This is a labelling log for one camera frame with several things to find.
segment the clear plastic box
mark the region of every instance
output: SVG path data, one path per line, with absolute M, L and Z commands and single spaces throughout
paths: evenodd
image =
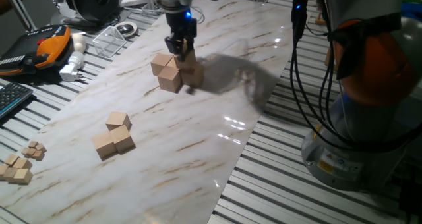
M 104 57 L 112 57 L 124 46 L 126 40 L 114 26 L 109 26 L 94 40 L 97 54 Z

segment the yellow label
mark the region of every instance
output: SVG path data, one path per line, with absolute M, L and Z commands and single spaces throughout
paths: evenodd
M 315 127 L 315 130 L 317 132 L 319 132 L 320 129 L 321 129 L 321 125 L 318 125 L 318 126 Z M 317 134 L 314 132 L 313 140 L 315 141 L 315 139 L 317 139 Z
M 321 169 L 323 169 L 324 171 L 328 172 L 328 173 L 332 173 L 332 170 L 334 168 L 334 166 L 328 164 L 327 162 L 320 160 L 318 162 L 318 167 L 320 167 Z

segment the glossy surface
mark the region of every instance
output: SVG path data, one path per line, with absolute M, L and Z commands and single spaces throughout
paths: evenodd
M 288 9 L 195 0 L 205 81 L 158 88 L 161 17 L 37 134 L 48 149 L 28 186 L 0 183 L 0 205 L 29 223 L 206 223 L 291 54 Z M 128 113 L 136 148 L 105 161 L 91 137 Z

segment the keyboard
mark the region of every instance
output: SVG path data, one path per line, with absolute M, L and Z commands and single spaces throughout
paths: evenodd
M 16 83 L 0 89 L 0 119 L 32 95 L 32 90 Z

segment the wooden block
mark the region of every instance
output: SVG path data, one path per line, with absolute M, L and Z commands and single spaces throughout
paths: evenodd
M 32 142 L 29 143 L 28 147 L 29 148 L 35 148 L 35 146 L 37 146 L 37 145 L 38 145 L 38 142 L 32 141 Z
M 169 63 L 173 58 L 170 55 L 164 55 L 162 53 L 157 54 L 157 56 L 151 61 L 152 74 L 158 76 L 161 70 Z
M 38 144 L 37 146 L 35 146 L 35 149 L 37 149 L 37 151 L 43 151 L 43 152 L 47 151 L 47 148 L 45 148 L 43 144 Z
M 160 88 L 169 92 L 177 92 L 182 85 L 179 69 L 165 67 L 158 75 Z
M 42 161 L 42 159 L 44 159 L 44 152 L 43 151 L 36 151 L 36 152 L 34 152 L 34 155 L 32 155 L 32 158 L 34 158 L 37 161 Z
M 32 173 L 29 169 L 18 169 L 13 179 L 18 184 L 29 184 L 32 179 Z
M 9 168 L 8 165 L 0 165 L 0 181 L 5 181 L 4 175 Z
M 180 75 L 182 83 L 193 88 L 199 88 L 204 82 L 204 66 L 200 63 L 195 63 L 193 69 L 181 69 Z
M 173 57 L 170 61 L 169 61 L 169 63 L 166 65 L 167 67 L 173 67 L 173 68 L 175 68 L 175 69 L 178 69 L 177 68 L 177 65 L 176 65 L 176 60 L 175 60 L 175 58 Z
M 31 169 L 32 164 L 28 161 L 28 159 L 19 158 L 15 164 L 13 165 L 13 168 L 18 169 Z
M 105 125 L 107 125 L 108 130 L 111 131 L 122 125 L 125 125 L 127 130 L 130 130 L 132 124 L 126 113 L 111 112 L 107 122 L 105 122 Z
M 110 131 L 110 136 L 120 154 L 135 146 L 126 126 L 120 126 L 119 128 Z
M 117 148 L 110 136 L 110 132 L 101 133 L 92 138 L 92 143 L 101 159 L 117 153 Z
M 6 158 L 6 160 L 5 160 L 5 164 L 6 164 L 6 165 L 10 165 L 10 166 L 12 166 L 13 164 L 15 164 L 15 161 L 16 161 L 18 158 L 19 158 L 19 156 L 17 156 L 17 155 L 14 155 L 14 154 L 9 155 L 9 156 Z
M 189 51 L 184 62 L 179 61 L 177 58 L 175 58 L 175 62 L 179 69 L 191 69 L 196 63 L 195 50 L 193 49 Z
M 6 170 L 6 173 L 3 175 L 3 178 L 9 182 L 9 184 L 15 184 L 16 181 L 13 177 L 15 177 L 16 172 L 18 171 L 18 168 L 9 167 Z
M 37 151 L 37 149 L 35 149 L 35 148 L 30 148 L 30 149 L 28 150 L 28 156 L 29 156 L 29 157 L 32 157 L 36 151 Z
M 321 13 L 319 13 L 318 17 L 316 18 L 315 24 L 317 24 L 317 25 L 325 25 L 325 20 L 322 19 Z
M 28 152 L 29 152 L 29 148 L 24 148 L 21 153 L 24 157 L 29 157 Z

